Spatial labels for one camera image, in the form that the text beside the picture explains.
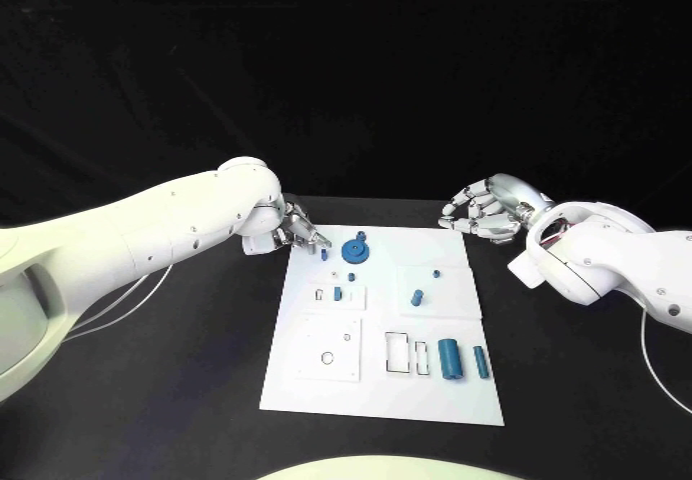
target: blue object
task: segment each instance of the blue object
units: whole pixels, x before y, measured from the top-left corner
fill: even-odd
[[[347,263],[357,265],[367,260],[370,248],[365,243],[365,233],[357,232],[355,240],[349,240],[342,247],[342,257]]]
[[[414,292],[414,298],[411,299],[411,305],[414,307],[418,307],[421,305],[421,301],[422,301],[422,290],[417,290]]]
[[[483,347],[473,347],[473,354],[476,355],[476,365],[479,366],[480,378],[487,378],[490,375],[487,373],[487,363],[486,355],[483,353]]]
[[[458,358],[457,341],[453,338],[440,340],[437,342],[437,349],[440,350],[442,378],[445,380],[455,380],[464,376],[464,372],[461,371],[461,359]]]

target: white board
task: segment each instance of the white board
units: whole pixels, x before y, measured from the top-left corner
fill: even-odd
[[[483,334],[461,234],[442,229],[363,226],[323,225],[318,229],[334,247],[327,261],[303,249],[291,251],[259,408],[503,425],[491,350]],[[342,259],[340,248],[359,230],[367,235],[370,257],[363,264],[350,265]],[[432,277],[435,269],[441,271],[440,278]],[[356,275],[353,282],[347,281],[349,273]],[[421,313],[425,311],[421,307],[411,306],[415,310],[409,311],[405,302],[412,296],[411,292],[405,298],[405,290],[421,285],[429,292],[421,304],[424,307],[427,299],[428,314]],[[314,301],[316,286],[329,300],[324,304]],[[344,308],[343,304],[334,308],[340,303],[333,301],[334,286],[343,287],[343,292],[347,289],[359,292],[350,295],[352,308]],[[454,289],[460,290],[455,295],[445,293]],[[463,305],[454,303],[457,297],[464,299]],[[308,343],[307,347],[307,332],[317,330],[310,330],[311,327],[306,330],[306,319],[308,325],[318,320],[316,328],[326,330],[316,334],[330,339]],[[353,321],[357,325],[350,325],[359,335],[357,372],[352,357],[356,343],[340,341]],[[409,373],[386,371],[386,332],[408,334]],[[442,338],[454,338],[460,346],[464,370],[460,380],[444,380],[441,376],[437,341]],[[425,342],[428,375],[417,373],[415,342]],[[476,345],[481,345],[486,352],[489,379],[479,377]],[[337,354],[327,348],[346,350]],[[329,365],[321,362],[326,352],[333,353],[333,358],[327,356]],[[308,373],[301,369],[306,365],[311,369]]]

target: black table surface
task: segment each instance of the black table surface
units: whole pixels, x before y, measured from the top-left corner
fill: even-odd
[[[316,223],[421,228],[442,206],[304,203]],[[582,307],[526,289],[506,268],[522,242],[466,243],[504,427],[259,410],[290,250],[248,257],[233,237],[173,267],[127,320],[62,346],[0,407],[0,477],[249,480],[382,454],[536,479],[689,478],[692,417],[646,370],[639,306],[618,293]],[[663,381],[692,401],[692,335],[647,329]]]

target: white cable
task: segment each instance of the white cable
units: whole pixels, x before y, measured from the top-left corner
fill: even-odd
[[[111,325],[115,325],[130,314],[144,305],[144,302],[150,299],[151,295],[156,293],[158,290],[158,287],[161,286],[163,281],[166,280],[166,277],[169,276],[170,269],[173,268],[173,265],[169,266],[166,273],[163,274],[161,279],[158,280],[158,283],[154,285],[154,288],[148,292],[147,296],[141,300],[141,302],[134,306],[134,308],[124,314],[121,315],[115,320],[111,322],[105,323],[104,325],[92,328],[91,330],[86,330],[85,332],[78,333],[76,335],[65,337],[65,340],[62,343],[69,342],[69,340],[75,339],[76,337],[81,337],[82,335],[86,335],[89,333],[98,332],[98,330],[102,330],[105,327],[109,327]]]
[[[101,310],[99,313],[96,313],[92,317],[89,317],[82,323],[78,323],[72,328],[71,332],[73,332],[78,328],[82,328],[86,324],[89,324],[94,320],[99,319],[122,302],[122,300],[130,296],[130,294],[134,292],[137,287],[141,285],[141,282],[147,279],[148,275],[144,275],[138,280],[137,283],[130,287],[127,292],[120,296],[120,298]]]
[[[670,400],[677,404],[677,406],[692,415],[692,410],[685,406],[685,404],[675,398],[673,394],[667,391],[667,388],[663,386],[663,382],[659,380],[659,376],[653,371],[652,362],[649,362],[649,354],[646,353],[646,340],[644,340],[644,326],[646,326],[646,308],[641,311],[641,353],[644,355],[646,366],[649,367],[649,372],[652,372],[652,377],[659,384],[660,389],[664,394],[669,396]]]

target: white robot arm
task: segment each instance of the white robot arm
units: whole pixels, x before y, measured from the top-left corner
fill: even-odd
[[[248,255],[330,248],[277,176],[252,157],[104,207],[0,230],[0,401],[50,359],[94,302],[242,235]]]
[[[451,217],[468,202],[468,217]],[[497,174],[476,182],[442,209],[440,225],[494,243],[528,229],[526,250],[509,264],[529,288],[543,281],[590,305],[611,290],[652,317],[692,333],[692,232],[654,232],[604,203],[555,202],[522,180]]]

